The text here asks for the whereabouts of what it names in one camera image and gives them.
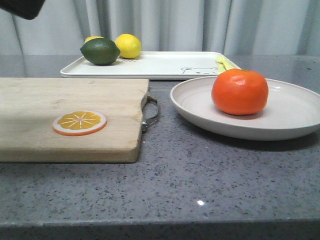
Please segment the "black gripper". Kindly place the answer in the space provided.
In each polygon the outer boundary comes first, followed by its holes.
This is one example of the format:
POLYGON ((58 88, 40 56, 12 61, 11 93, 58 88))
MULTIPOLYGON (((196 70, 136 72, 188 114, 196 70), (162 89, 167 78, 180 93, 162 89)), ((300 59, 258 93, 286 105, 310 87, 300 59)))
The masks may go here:
POLYGON ((41 11, 45 0, 0 0, 0 8, 26 20, 33 20, 41 11))

